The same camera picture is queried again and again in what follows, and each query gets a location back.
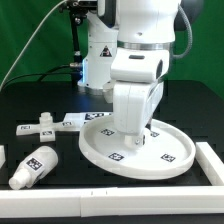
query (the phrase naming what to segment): white round plate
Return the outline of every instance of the white round plate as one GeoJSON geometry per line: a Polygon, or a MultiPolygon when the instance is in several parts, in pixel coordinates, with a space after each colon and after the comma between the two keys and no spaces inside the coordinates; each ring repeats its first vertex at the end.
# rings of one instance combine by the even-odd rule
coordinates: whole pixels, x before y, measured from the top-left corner
{"type": "Polygon", "coordinates": [[[86,123],[79,146],[83,155],[109,172],[135,179],[158,180],[178,176],[193,164],[195,145],[177,128],[152,120],[151,131],[144,130],[145,144],[130,147],[118,132],[113,115],[86,123]]]}

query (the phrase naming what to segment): green wall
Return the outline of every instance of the green wall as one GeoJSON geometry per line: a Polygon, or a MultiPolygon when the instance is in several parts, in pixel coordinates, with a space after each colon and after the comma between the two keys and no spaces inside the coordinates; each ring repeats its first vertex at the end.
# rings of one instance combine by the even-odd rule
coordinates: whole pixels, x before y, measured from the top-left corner
{"type": "MultiPolygon", "coordinates": [[[[0,0],[0,81],[46,13],[59,0],[0,0]]],[[[224,1],[205,0],[203,14],[193,25],[191,53],[174,63],[172,80],[198,80],[224,98],[224,1]]],[[[81,49],[87,52],[86,25],[79,28],[81,49]]],[[[177,33],[176,52],[184,51],[186,33],[177,33]]],[[[72,61],[68,12],[55,12],[42,27],[12,77],[45,72],[72,61]]]]}

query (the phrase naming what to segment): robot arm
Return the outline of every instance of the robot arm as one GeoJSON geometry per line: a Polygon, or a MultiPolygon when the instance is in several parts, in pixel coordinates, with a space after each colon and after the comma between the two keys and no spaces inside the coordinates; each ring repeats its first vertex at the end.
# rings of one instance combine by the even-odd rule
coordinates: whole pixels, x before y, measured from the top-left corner
{"type": "Polygon", "coordinates": [[[189,0],[116,1],[118,48],[111,66],[111,79],[116,80],[114,123],[126,135],[142,135],[162,98],[160,80],[169,70],[174,27],[182,27],[180,20],[175,21],[180,4],[189,7],[189,0]]]}

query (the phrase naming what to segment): white object with marker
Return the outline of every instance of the white object with marker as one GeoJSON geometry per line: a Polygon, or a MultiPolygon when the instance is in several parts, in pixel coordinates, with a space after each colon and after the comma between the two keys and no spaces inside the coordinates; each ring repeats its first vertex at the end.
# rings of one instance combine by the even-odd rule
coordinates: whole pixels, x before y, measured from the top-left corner
{"type": "Polygon", "coordinates": [[[57,163],[56,152],[48,146],[42,146],[20,163],[14,176],[9,180],[9,185],[14,190],[25,186],[31,188],[38,180],[44,178],[57,163]]]}

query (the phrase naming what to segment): black tabletop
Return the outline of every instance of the black tabletop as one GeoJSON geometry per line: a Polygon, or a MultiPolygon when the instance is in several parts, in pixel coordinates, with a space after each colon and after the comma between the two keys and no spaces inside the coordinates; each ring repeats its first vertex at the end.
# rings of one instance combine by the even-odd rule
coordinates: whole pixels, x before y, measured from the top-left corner
{"type": "MultiPolygon", "coordinates": [[[[125,178],[104,171],[89,162],[78,147],[79,133],[57,132],[56,141],[40,143],[39,134],[16,136],[21,124],[38,124],[42,112],[54,122],[66,113],[112,112],[102,96],[77,92],[69,82],[26,82],[8,86],[0,93],[0,145],[5,146],[6,163],[0,170],[0,190],[10,189],[8,180],[19,163],[42,145],[55,149],[59,163],[32,189],[95,187],[209,186],[198,165],[183,175],[162,181],[125,178]]],[[[204,84],[195,81],[165,82],[163,99],[154,118],[185,132],[194,142],[206,141],[224,160],[224,101],[204,84]]],[[[157,215],[52,219],[0,219],[0,223],[223,223],[224,215],[157,215]]]]}

